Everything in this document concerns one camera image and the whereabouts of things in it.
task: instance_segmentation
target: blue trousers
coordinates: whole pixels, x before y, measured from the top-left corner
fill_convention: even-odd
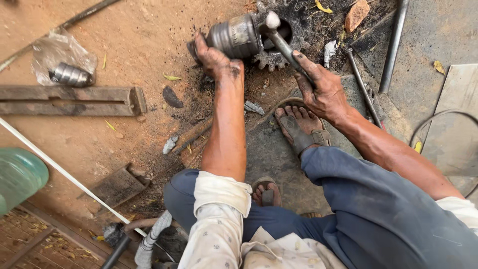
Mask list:
[[[309,219],[252,202],[243,242],[262,226],[275,239],[296,233],[317,240],[349,269],[478,268],[478,236],[397,173],[332,146],[306,150],[301,162],[335,214]],[[188,233],[198,173],[179,172],[164,188],[166,208]]]

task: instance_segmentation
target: white shirt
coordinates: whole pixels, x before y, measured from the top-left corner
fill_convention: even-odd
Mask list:
[[[291,233],[275,240],[260,227],[241,244],[243,218],[249,215],[251,186],[233,178],[200,171],[196,179],[194,215],[189,242],[179,269],[346,269],[327,247]],[[478,235],[478,210],[468,200],[446,197],[437,204],[474,229]]]

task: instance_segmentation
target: hammer head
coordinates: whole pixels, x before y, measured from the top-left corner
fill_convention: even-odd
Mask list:
[[[269,11],[269,14],[267,14],[266,17],[265,25],[269,30],[276,31],[281,25],[281,19],[279,19],[279,16],[275,12]]]

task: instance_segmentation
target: metal shaving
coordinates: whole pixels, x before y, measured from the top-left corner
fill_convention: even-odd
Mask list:
[[[337,51],[337,46],[336,46],[337,41],[330,41],[327,43],[324,47],[324,67],[328,68],[329,67],[329,61],[332,56],[335,55],[335,52]]]
[[[251,101],[246,101],[244,103],[244,109],[250,112],[256,112],[262,116],[265,114],[264,109],[262,109],[261,105],[258,102],[252,103]]]
[[[178,141],[177,136],[173,136],[173,137],[169,138],[166,141],[166,144],[164,144],[163,154],[165,154],[165,155],[168,154],[176,146],[176,141]]]

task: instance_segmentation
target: knee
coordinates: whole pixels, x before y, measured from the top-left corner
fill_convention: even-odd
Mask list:
[[[175,174],[164,186],[164,205],[174,204],[175,201],[183,199],[184,196],[194,197],[194,187],[199,174],[197,169],[184,169]]]

